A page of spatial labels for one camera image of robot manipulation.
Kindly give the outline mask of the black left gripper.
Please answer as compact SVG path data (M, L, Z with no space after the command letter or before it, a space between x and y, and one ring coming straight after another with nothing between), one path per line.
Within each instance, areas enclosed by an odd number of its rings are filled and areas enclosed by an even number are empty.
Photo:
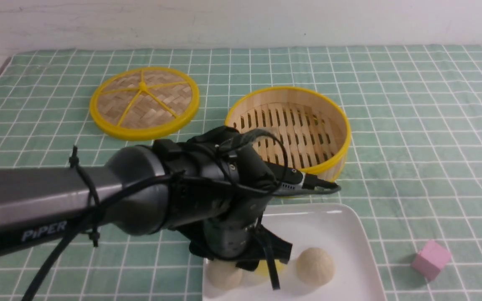
M254 272L267 265L266 253L273 260L288 263L293 244L262 225L261 213L254 221L233 225L218 218L189 224L190 252L209 260L234 263L237 268Z

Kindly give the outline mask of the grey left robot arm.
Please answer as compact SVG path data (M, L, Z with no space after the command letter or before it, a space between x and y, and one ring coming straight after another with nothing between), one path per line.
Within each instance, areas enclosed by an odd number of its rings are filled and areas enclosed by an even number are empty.
M186 142L122 148L103 166L0 169L0 256L113 224L179 231L192 254L254 270L292 244L257 226L279 174L252 147L264 132L221 126Z

